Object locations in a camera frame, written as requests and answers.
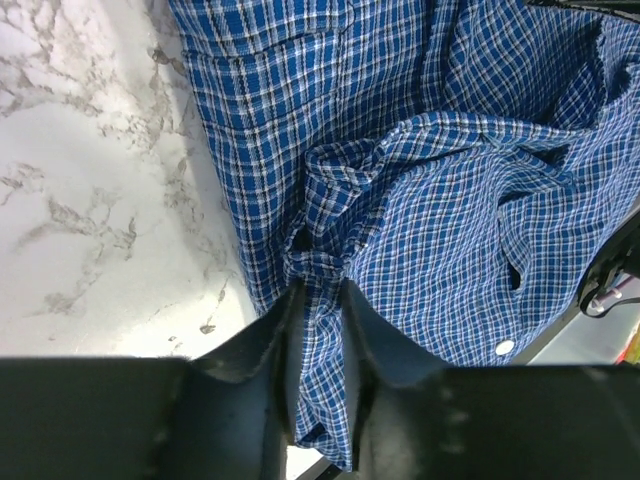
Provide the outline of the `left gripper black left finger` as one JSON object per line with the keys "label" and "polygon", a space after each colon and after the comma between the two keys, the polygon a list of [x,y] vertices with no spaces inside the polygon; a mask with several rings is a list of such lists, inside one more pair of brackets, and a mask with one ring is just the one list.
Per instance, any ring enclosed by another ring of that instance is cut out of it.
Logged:
{"label": "left gripper black left finger", "polygon": [[5,358],[5,479],[281,479],[305,293],[208,354]]}

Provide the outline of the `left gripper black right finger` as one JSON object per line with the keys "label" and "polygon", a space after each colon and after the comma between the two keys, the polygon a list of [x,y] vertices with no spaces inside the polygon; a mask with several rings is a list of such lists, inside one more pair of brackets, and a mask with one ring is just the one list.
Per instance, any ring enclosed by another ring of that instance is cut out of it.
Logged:
{"label": "left gripper black right finger", "polygon": [[631,366],[454,367],[344,291],[353,467],[362,479],[635,479]]}

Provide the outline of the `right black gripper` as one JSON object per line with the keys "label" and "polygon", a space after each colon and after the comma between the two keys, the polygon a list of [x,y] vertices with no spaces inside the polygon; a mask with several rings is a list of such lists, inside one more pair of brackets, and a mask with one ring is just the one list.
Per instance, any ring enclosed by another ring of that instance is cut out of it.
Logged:
{"label": "right black gripper", "polygon": [[605,242],[589,265],[579,286],[579,309],[590,318],[603,318],[620,306],[638,305],[639,297],[603,307],[601,299],[613,295],[627,280],[639,279],[639,200],[622,225]]}

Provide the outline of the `blue checkered long sleeve shirt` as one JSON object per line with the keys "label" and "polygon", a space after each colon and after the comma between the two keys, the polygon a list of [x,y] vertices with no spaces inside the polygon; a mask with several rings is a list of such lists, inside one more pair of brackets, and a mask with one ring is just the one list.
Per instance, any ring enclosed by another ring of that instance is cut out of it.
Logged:
{"label": "blue checkered long sleeve shirt", "polygon": [[639,194],[639,26],[522,1],[174,1],[258,313],[307,288],[295,440],[354,463],[341,283],[460,366],[569,307]]}

